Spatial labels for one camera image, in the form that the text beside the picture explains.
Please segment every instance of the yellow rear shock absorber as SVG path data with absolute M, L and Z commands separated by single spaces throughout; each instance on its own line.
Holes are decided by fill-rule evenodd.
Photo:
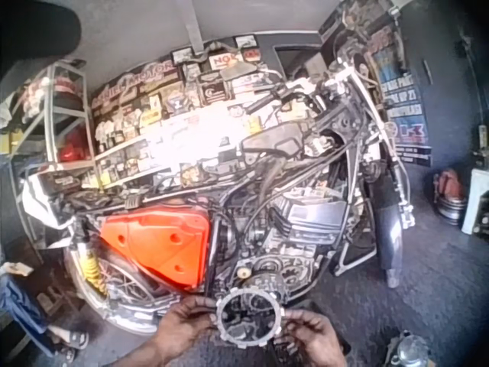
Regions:
M 100 293 L 107 295 L 107 287 L 100 273 L 99 259 L 97 255 L 85 242 L 78 243 L 79 264 L 83 276 Z

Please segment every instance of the ceiling pole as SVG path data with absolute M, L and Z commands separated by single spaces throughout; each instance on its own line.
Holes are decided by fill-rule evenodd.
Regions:
M 192 0 L 175 0 L 175 4 L 180 10 L 180 14 L 189 34 L 193 52 L 198 55 L 204 52 L 204 43 L 200 34 L 199 23 L 197 22 L 196 10 Z

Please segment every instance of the orange side cover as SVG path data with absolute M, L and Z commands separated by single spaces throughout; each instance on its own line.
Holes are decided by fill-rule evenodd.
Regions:
M 203 280 L 209 220 L 202 210 L 152 206 L 110 216 L 102 237 L 165 280 L 194 287 Z

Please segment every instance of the banner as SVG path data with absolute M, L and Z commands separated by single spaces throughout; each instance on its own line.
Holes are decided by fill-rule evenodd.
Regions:
M 411 73 L 400 72 L 397 48 L 391 26 L 372 35 L 369 51 L 378 66 L 382 92 L 388 105 L 389 121 L 395 122 L 396 150 L 406 163 L 431 166 L 426 117 L 419 88 Z

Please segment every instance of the concrete floor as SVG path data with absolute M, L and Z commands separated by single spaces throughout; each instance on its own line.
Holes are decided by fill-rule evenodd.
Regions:
M 311 298 L 351 344 L 349 366 L 384 362 L 390 338 L 401 330 L 423 336 L 439 366 L 459 366 L 474 353 L 489 330 L 489 244 L 445 224 L 428 203 L 415 199 L 416 227 L 405 232 L 401 285 L 390 290 L 376 261 L 340 278 L 327 274 Z M 75 366 L 104 365 L 139 346 L 144 338 L 104 323 L 88 307 L 68 323 L 88 329 L 92 342 Z M 24 365 L 61 365 L 30 346 Z M 239 350 L 201 341 L 174 361 L 180 366 L 245 366 L 264 364 L 261 349 Z

